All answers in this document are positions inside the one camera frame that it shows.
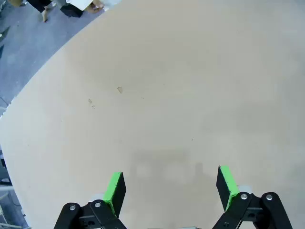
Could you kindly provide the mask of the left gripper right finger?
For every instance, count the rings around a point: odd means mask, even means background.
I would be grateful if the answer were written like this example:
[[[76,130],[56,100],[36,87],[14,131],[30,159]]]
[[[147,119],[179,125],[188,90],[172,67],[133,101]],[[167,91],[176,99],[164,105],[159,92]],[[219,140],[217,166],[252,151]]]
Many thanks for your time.
[[[252,222],[256,229],[291,229],[285,208],[274,192],[261,197],[237,186],[228,166],[219,166],[216,187],[224,213],[214,229],[238,229],[243,222]]]

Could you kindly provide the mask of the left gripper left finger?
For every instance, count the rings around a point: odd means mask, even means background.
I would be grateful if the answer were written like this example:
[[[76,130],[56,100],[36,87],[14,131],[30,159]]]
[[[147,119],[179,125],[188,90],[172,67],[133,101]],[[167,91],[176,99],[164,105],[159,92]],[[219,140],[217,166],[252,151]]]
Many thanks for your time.
[[[56,229],[124,229],[119,219],[126,193],[123,172],[113,173],[102,199],[85,206],[67,203],[56,221]]]

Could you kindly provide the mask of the person left hand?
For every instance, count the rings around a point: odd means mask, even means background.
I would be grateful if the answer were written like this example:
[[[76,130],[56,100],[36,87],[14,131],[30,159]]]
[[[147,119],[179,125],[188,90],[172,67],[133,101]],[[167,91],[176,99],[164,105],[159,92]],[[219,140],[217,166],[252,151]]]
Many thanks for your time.
[[[104,8],[104,3],[100,0],[93,0],[85,9],[89,13],[98,13]]]

